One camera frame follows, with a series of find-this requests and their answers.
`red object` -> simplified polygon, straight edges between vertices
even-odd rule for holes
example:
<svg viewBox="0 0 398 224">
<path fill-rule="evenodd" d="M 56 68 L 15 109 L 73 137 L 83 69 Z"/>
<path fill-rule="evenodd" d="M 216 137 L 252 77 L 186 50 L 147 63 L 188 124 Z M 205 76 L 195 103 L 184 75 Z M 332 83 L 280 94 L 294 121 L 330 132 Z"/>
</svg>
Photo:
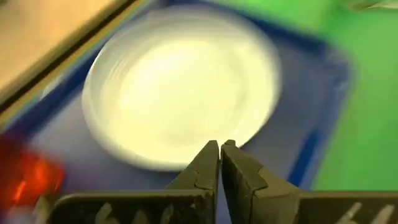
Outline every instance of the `red object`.
<svg viewBox="0 0 398 224">
<path fill-rule="evenodd" d="M 42 194 L 57 194 L 64 169 L 29 146 L 0 138 L 0 212 L 33 207 Z"/>
</svg>

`blue tray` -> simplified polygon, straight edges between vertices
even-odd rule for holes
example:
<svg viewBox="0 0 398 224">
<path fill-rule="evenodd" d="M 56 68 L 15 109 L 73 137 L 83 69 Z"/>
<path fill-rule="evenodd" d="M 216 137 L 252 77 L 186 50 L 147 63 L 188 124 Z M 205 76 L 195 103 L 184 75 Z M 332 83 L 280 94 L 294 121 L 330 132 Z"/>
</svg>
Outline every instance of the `blue tray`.
<svg viewBox="0 0 398 224">
<path fill-rule="evenodd" d="M 128 20 L 155 7 L 182 4 L 145 3 Z M 210 3 L 210 7 L 229 10 Z M 274 42 L 282 62 L 283 89 L 267 124 L 247 143 L 250 152 L 277 175 L 301 188 L 309 188 L 325 152 L 325 143 L 349 87 L 349 66 L 344 56 L 314 37 L 292 32 L 277 24 L 242 15 Z M 116 30 L 98 42 L 30 102 L 7 125 L 49 156 L 66 164 L 64 190 L 161 189 L 177 174 L 154 172 L 125 164 L 110 156 L 92 137 L 83 119 L 81 89 L 101 46 Z M 223 191 L 219 193 L 218 222 L 229 222 Z"/>
</svg>

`table surface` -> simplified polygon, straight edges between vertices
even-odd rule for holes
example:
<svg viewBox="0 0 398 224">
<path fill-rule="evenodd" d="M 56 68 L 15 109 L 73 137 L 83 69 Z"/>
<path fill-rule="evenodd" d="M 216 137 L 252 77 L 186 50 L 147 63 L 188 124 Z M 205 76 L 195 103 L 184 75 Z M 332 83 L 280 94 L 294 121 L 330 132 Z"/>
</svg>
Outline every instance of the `table surface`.
<svg viewBox="0 0 398 224">
<path fill-rule="evenodd" d="M 1 1 L 0 103 L 125 1 Z"/>
<path fill-rule="evenodd" d="M 313 188 L 397 190 L 398 10 L 354 12 L 332 0 L 222 1 L 319 35 L 353 63 L 353 87 Z"/>
<path fill-rule="evenodd" d="M 78 10 L 77 0 L 13 0 L 0 5 L 0 101 L 45 65 L 46 60 L 41 59 L 62 53 L 56 51 L 64 43 L 62 37 L 73 36 L 90 18 L 121 1 L 85 0 L 83 6 L 79 1 Z M 394 89 L 398 83 L 398 57 L 394 56 L 398 11 L 353 12 L 333 0 L 215 1 L 324 37 L 351 59 L 353 89 L 313 187 L 398 189 L 398 105 L 394 104 L 398 96 Z"/>
</svg>

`white plate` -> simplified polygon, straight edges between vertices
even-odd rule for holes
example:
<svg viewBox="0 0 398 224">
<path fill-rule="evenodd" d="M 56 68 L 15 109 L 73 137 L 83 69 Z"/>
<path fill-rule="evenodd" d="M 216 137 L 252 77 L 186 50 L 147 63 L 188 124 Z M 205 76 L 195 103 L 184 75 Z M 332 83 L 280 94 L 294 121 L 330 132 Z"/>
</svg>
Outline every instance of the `white plate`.
<svg viewBox="0 0 398 224">
<path fill-rule="evenodd" d="M 277 102 L 274 46 L 248 21 L 171 7 L 115 35 L 87 76 L 83 112 L 116 157 L 180 170 L 211 139 L 247 142 Z"/>
</svg>

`green background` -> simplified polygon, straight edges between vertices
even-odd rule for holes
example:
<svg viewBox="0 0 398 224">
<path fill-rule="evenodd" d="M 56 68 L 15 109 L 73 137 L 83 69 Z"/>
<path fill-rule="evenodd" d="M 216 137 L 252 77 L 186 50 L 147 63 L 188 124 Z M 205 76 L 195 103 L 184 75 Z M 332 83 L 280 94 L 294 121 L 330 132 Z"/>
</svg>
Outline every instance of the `green background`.
<svg viewBox="0 0 398 224">
<path fill-rule="evenodd" d="M 353 87 L 313 184 L 318 190 L 398 189 L 398 10 L 346 1 L 218 0 L 320 36 L 353 64 Z"/>
</svg>

